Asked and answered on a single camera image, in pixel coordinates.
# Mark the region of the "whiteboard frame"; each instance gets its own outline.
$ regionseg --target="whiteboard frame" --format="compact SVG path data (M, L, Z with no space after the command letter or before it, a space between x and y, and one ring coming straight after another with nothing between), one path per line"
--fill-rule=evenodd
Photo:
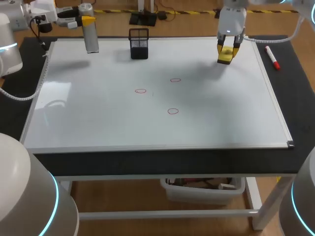
M149 40L200 40L205 39L206 37L156 37L156 38L150 38ZM59 38L57 41L82 41L82 38ZM127 41L127 37L123 38L99 38L99 41ZM276 95L274 93L274 90L272 88L272 85L270 83L267 71L264 67L263 61L261 59L257 44L255 42L251 42L254 53L256 55L256 59L258 61L262 76L264 78L264 81L266 83L267 89L269 91L269 95L272 99L273 105L275 107L276 113L278 115L279 121L282 125L285 137L288 142L293 142L292 136L290 134L290 131L288 129L288 126L285 122L284 116L282 114L282 111L280 109L279 103L277 101ZM55 42L51 42L49 53L52 54L53 48L55 46ZM47 67L47 59L45 60L40 79L38 81L38 85L43 79L44 71ZM23 132L20 138L20 142L23 144L27 135L27 131L34 113L34 109L36 107L38 100L38 96L36 96L32 103L31 107L27 116L26 123L23 128ZM274 144L274 145L255 145L253 146L238 146L238 145L231 145L229 146L167 146L167 145L138 145L138 146L95 146L95 147L43 147L43 148L28 148L29 151L31 151L33 154L43 154L43 153L76 153L76 152L102 152L102 151L155 151L155 150L185 150L185 149L209 149L209 150L217 150L217 149L274 149L274 148L289 148L288 144Z

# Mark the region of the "red marker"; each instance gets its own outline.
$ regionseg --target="red marker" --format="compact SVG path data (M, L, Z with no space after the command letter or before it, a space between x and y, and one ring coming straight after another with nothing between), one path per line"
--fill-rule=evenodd
M275 69L276 69L276 70L280 70L280 65L279 65L279 63L277 62L275 56L272 54L272 52L271 52L269 46L266 46L266 47L265 47L265 51L267 52L268 56L270 57L270 59L271 59L273 65L274 65Z

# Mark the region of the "white cable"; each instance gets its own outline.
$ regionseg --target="white cable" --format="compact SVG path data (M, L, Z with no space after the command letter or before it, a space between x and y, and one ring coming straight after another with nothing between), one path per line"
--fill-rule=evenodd
M279 40L260 40L260 39L254 39L254 38L247 38L247 37L245 37L244 40L255 42L255 43L283 43L283 42L287 42L287 41L290 41L291 39L293 39L297 35L297 33L298 33L298 31L300 29L300 26L301 26L303 21L304 21L304 17L300 16L298 21L297 21L297 24L296 24L295 31L294 31L293 35L291 35L288 38L279 39Z
M40 89L41 89L41 87L43 86L43 84L44 84L44 82L45 82L45 80L46 80L46 77L47 77L47 73L48 73L49 60L50 60L49 52L46 51L46 54L43 55L43 57L44 57L44 56L46 56L46 58L47 58L46 69L45 69L44 74L43 74L43 79L42 79L42 81L40 82L39 86L37 87L37 89L36 89L36 91L35 91L35 93L34 93L33 95L31 95L31 96L29 96L29 97L15 97L15 96L13 96L13 95L7 93L6 91L4 91L2 88L0 88L0 92L3 93L5 96L7 96L7 97L9 97L9 98L11 98L11 99L13 99L13 100L16 100L16 101L28 101L28 100L31 100L31 99L35 98L35 97L39 94Z

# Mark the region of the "yellow object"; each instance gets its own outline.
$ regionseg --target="yellow object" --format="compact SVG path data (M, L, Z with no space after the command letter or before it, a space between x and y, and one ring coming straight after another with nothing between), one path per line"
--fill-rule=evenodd
M82 16L82 25L83 26L88 26L96 21L95 17L91 16Z
M221 53L223 45L217 44L218 54Z
M236 56L236 54L238 53L238 50L240 50L240 48L233 48L233 58Z
M224 46L218 56L218 63L229 65L233 59L233 48Z

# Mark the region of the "glowing blue ring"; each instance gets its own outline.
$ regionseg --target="glowing blue ring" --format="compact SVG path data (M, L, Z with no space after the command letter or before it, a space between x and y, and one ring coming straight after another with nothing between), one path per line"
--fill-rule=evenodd
M312 19L313 23L315 24L315 20L314 20L314 10L315 10L315 4L314 4L314 6L313 6L313 8L312 8L312 12L311 12L311 19Z
M53 175L51 175L54 182L55 182L55 186L56 186L56 202L55 202L55 206L54 206L54 210L53 210L53 213L51 214L50 216L50 219L49 221L47 222L47 225L45 226L45 228L43 229L43 231L39 234L39 236L43 236L44 233L46 233L47 229L49 228L51 222L53 221L54 217L55 217L55 214L56 214L56 211L57 211L57 206L58 206L58 201L59 201L59 191L58 191L58 185L57 185L57 182L55 180L55 178L53 177Z
M294 203L294 199L293 199L293 184L292 184L292 188L291 188L291 197L292 197L292 204L293 204L293 208L295 210L295 213L297 215L297 217L299 218L299 220L301 221L302 225L308 230L308 232L312 235L315 236L314 232L305 224L305 222L302 220L300 214L298 213L296 207L295 207L295 203Z
M0 47L0 50L4 50L4 49L8 49L8 48L12 48L14 46L18 45L18 43L13 43L11 45L8 45L8 46L4 46L4 47Z

